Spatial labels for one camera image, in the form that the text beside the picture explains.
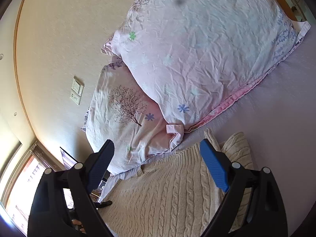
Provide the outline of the dark framed bedside object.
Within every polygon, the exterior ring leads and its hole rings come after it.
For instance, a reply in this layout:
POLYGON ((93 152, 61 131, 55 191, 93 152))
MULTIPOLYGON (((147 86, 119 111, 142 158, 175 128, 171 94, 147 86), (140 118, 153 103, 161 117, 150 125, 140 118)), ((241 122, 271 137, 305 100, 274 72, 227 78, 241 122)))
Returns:
POLYGON ((60 153, 63 160, 63 165, 66 170, 71 169, 75 164, 78 163, 69 153, 67 153, 62 147, 60 147, 60 153))

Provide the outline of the pink tree-print pillow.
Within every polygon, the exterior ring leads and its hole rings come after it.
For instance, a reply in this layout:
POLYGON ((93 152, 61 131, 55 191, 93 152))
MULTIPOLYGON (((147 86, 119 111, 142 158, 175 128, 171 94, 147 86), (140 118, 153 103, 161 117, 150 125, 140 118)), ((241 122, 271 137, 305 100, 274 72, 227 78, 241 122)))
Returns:
POLYGON ((184 136, 183 126, 166 122, 158 104, 143 92, 118 56, 101 70, 82 131, 94 152, 107 140, 113 141, 115 153, 107 168, 112 175, 171 152, 184 136))

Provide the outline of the cream cable-knit sweater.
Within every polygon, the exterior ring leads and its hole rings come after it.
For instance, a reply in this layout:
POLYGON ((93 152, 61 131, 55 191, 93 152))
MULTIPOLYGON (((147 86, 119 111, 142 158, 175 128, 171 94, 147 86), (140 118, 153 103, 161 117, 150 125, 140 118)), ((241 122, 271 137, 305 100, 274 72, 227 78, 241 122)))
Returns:
POLYGON ((99 214, 115 236, 201 236, 224 198, 199 144, 109 181, 99 214))

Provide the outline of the lilac bed sheet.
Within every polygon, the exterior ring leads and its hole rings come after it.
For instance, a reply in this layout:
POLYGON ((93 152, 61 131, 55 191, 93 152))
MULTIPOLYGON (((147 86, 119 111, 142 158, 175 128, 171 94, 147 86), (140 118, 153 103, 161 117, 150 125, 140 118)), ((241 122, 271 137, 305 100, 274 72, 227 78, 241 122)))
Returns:
POLYGON ((245 167, 270 168, 283 199, 288 236, 315 236, 315 229, 300 230, 315 200, 315 28, 256 88, 186 134, 171 155, 203 137, 245 167))

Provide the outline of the large pink floral pillow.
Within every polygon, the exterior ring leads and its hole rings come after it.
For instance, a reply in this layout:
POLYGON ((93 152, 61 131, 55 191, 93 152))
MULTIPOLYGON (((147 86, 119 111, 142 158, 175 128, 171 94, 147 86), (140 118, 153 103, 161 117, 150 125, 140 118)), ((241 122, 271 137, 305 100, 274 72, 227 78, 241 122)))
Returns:
POLYGON ((308 22, 276 0, 135 0, 102 47, 191 132, 253 89, 302 42, 308 22))

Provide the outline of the white wall switch socket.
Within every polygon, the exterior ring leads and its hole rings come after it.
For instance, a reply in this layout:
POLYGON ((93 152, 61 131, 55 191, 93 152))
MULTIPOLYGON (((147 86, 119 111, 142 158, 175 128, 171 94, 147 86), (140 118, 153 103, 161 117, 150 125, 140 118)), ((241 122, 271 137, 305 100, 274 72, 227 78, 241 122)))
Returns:
POLYGON ((83 89, 84 84, 74 76, 71 85, 70 99, 77 105, 80 105, 83 89))

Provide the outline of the wooden framed window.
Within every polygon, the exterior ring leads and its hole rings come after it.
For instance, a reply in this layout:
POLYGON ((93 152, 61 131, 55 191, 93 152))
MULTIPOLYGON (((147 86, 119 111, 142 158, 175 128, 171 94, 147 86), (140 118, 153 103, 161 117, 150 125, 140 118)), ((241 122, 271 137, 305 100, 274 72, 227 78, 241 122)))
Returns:
POLYGON ((1 202, 14 225, 23 235, 27 235, 28 218, 34 195, 46 168, 59 171, 64 166, 37 140, 21 156, 5 184, 1 202))

